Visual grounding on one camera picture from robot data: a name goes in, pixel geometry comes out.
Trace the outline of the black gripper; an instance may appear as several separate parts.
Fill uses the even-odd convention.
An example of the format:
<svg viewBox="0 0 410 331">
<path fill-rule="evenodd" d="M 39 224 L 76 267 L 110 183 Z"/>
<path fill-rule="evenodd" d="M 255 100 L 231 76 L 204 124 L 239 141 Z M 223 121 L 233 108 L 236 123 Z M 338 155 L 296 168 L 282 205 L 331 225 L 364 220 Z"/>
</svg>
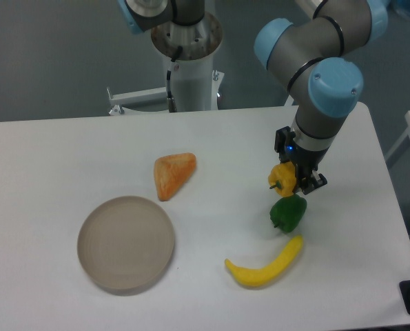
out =
<svg viewBox="0 0 410 331">
<path fill-rule="evenodd" d="M 318 173 L 318 164 L 324 157 L 324 150 L 306 150 L 296 144 L 285 145 L 279 152 L 282 162 L 291 161 L 295 167 L 295 176 L 304 195 L 327 185 L 326 177 Z"/>
</svg>

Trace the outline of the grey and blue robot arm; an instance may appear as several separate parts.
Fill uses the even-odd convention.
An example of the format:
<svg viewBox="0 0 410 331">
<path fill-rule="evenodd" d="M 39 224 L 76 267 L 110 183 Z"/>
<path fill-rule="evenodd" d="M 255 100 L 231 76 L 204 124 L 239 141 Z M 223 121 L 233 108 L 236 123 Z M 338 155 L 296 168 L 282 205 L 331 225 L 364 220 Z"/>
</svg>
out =
<svg viewBox="0 0 410 331">
<path fill-rule="evenodd" d="M 254 42 L 256 58 L 298 104 L 292 124 L 275 135 L 280 163 L 268 181 L 282 197 L 326 185 L 319 163 L 363 89 L 359 68 L 344 56 L 384 34 L 388 23 L 383 1 L 300 1 L 299 6 L 309 16 L 306 24 L 274 19 Z M 120 1 L 119 8 L 131 32 L 150 32 L 164 58 L 168 110 L 209 110 L 210 63 L 223 32 L 204 2 Z"/>
</svg>

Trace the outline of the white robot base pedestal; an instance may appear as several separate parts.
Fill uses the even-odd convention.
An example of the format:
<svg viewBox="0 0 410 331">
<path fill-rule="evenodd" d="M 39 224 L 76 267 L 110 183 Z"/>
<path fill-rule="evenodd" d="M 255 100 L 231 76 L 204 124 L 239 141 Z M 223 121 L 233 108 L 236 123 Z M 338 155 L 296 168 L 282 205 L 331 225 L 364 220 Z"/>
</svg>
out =
<svg viewBox="0 0 410 331">
<path fill-rule="evenodd" d="M 151 40 L 163 63 L 162 88 L 123 94 L 109 93 L 112 116 L 138 114 L 148 104 L 163 104 L 161 112 L 217 110 L 225 74 L 214 68 L 223 29 L 209 12 L 193 26 L 172 22 L 151 30 Z"/>
</svg>

